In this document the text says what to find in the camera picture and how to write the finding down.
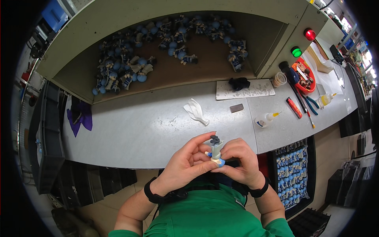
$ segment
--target white board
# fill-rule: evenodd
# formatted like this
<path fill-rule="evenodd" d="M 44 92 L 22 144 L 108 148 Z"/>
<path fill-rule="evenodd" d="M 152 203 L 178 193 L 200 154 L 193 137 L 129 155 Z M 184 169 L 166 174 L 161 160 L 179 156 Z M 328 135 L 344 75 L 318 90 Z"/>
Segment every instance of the white board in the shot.
<path fill-rule="evenodd" d="M 228 100 L 258 96 L 273 96 L 275 91 L 269 79 L 252 79 L 249 88 L 235 91 L 228 81 L 218 81 L 216 86 L 216 100 Z"/>

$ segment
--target black wristband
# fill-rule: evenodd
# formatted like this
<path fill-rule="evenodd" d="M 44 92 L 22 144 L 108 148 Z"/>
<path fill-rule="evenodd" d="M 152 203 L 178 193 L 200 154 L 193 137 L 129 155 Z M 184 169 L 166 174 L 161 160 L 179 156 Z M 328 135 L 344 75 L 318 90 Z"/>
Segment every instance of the black wristband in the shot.
<path fill-rule="evenodd" d="M 270 179 L 265 177 L 265 185 L 263 186 L 262 189 L 249 189 L 247 186 L 246 188 L 248 189 L 247 191 L 250 193 L 250 195 L 254 198 L 260 198 L 262 195 L 267 191 L 268 185 L 271 183 Z"/>
<path fill-rule="evenodd" d="M 168 198 L 170 198 L 171 193 L 166 194 L 164 197 L 159 196 L 158 194 L 153 194 L 150 190 L 150 184 L 156 179 L 156 177 L 153 177 L 147 184 L 145 184 L 144 191 L 146 197 L 149 199 L 150 202 L 156 203 L 156 204 L 162 204 L 164 201 L 166 201 Z"/>

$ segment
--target hand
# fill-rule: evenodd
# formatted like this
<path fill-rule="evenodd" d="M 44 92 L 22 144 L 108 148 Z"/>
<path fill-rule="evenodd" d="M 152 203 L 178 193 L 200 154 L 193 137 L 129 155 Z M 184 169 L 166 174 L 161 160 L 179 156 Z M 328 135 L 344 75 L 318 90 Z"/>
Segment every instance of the hand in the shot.
<path fill-rule="evenodd" d="M 211 147 L 203 144 L 215 134 L 216 132 L 209 132 L 194 137 L 175 152 L 162 174 L 151 182 L 151 192 L 165 196 L 173 190 L 184 187 L 199 175 L 216 169 L 218 165 L 204 154 L 206 151 L 211 152 Z"/>
<path fill-rule="evenodd" d="M 237 138 L 227 142 L 221 149 L 221 158 L 224 160 L 232 157 L 239 158 L 240 166 L 233 168 L 224 165 L 221 168 L 212 170 L 213 173 L 223 173 L 231 179 L 246 184 L 249 189 L 262 189 L 265 185 L 265 177 L 258 169 L 258 158 L 249 145 Z"/>

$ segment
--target workbench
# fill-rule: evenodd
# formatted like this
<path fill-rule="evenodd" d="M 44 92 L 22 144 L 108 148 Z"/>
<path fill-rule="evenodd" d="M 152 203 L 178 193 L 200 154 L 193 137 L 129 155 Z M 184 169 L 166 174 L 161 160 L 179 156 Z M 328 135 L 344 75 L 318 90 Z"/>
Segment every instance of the workbench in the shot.
<path fill-rule="evenodd" d="M 350 80 L 344 68 L 335 65 L 329 74 L 314 74 L 328 80 L 345 79 L 342 94 L 337 94 L 318 116 L 311 113 L 315 129 L 287 83 L 275 88 L 274 96 L 231 100 L 216 100 L 216 82 L 147 91 L 92 106 L 92 131 L 81 126 L 77 137 L 70 128 L 67 112 L 63 124 L 63 145 L 66 159 L 92 165 L 155 169 L 164 168 L 174 152 L 190 138 L 201 133 L 217 131 L 220 139 L 229 141 L 241 137 L 252 150 L 265 153 L 307 138 L 346 117 L 357 108 Z M 287 97 L 302 111 L 298 119 L 286 103 Z M 317 99 L 318 89 L 309 94 Z M 191 119 L 183 106 L 195 99 L 202 107 L 208 126 Z M 244 110 L 230 112 L 230 106 L 243 104 Z M 66 109 L 71 107 L 70 97 Z M 261 113 L 281 114 L 267 128 L 254 124 Z"/>

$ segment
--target purple cloth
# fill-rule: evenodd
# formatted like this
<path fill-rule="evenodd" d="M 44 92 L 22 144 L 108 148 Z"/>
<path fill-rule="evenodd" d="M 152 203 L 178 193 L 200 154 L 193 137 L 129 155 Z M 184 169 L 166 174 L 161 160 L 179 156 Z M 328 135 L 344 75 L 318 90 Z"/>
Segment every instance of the purple cloth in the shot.
<path fill-rule="evenodd" d="M 78 104 L 78 108 L 81 111 L 81 117 L 79 121 L 74 124 L 72 121 L 72 113 L 69 109 L 67 109 L 67 118 L 70 121 L 70 126 L 72 131 L 74 132 L 74 136 L 78 135 L 80 124 L 83 124 L 83 126 L 89 130 L 92 131 L 92 113 L 91 113 L 91 106 L 87 104 L 86 102 L 80 102 Z"/>

